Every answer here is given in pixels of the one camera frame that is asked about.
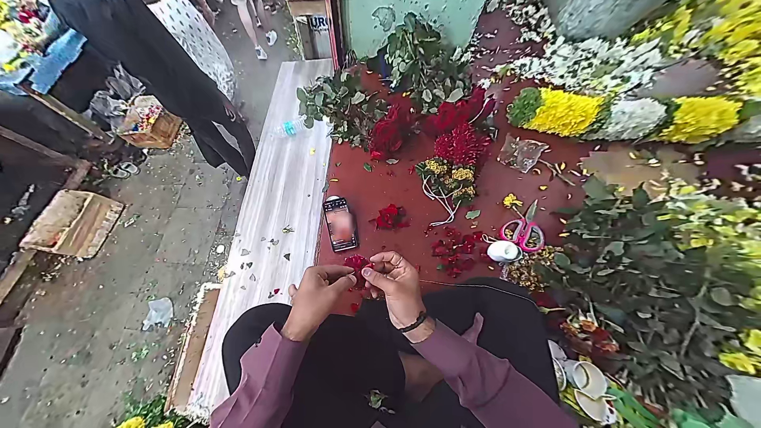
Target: plastic water bottle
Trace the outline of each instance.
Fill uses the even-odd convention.
[[[299,117],[296,120],[289,120],[283,123],[281,126],[275,128],[275,134],[280,137],[291,137],[304,130],[304,117]]]

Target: hand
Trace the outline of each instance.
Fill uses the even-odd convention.
[[[386,294],[386,306],[391,324],[396,328],[414,324],[425,311],[423,299],[420,296],[418,271],[399,253],[388,251],[370,257],[373,269],[366,267],[362,276],[368,281],[373,297],[378,289]]]
[[[293,308],[280,334],[294,342],[309,340],[325,321],[338,298],[357,282],[354,270],[346,266],[312,266],[307,268],[298,289],[291,284]]]

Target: pink scissors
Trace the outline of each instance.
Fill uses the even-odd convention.
[[[538,200],[533,201],[531,206],[529,206],[528,210],[526,211],[525,216],[516,210],[518,215],[520,215],[522,218],[513,220],[502,226],[502,229],[499,231],[500,238],[506,241],[512,241],[518,247],[520,247],[521,250],[529,253],[533,251],[539,251],[544,248],[544,232],[542,232],[542,229],[533,222],[533,216],[537,213],[537,202]],[[513,232],[510,238],[508,238],[508,236],[505,234],[507,230]],[[538,238],[536,243],[529,242],[530,238],[532,238],[533,235],[536,235]]]

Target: purple sleeve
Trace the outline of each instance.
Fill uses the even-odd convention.
[[[505,424],[522,428],[577,426],[509,361],[468,342],[441,322],[436,321],[430,337],[412,346],[441,370],[460,403],[486,428]]]
[[[288,340],[270,325],[260,343],[240,358],[240,384],[214,409],[210,428],[280,426],[291,407],[291,389],[306,349],[306,343]]]

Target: smartphone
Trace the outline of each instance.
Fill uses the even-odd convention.
[[[323,203],[323,212],[333,252],[357,248],[359,246],[357,226],[346,199],[339,196],[328,197]]]

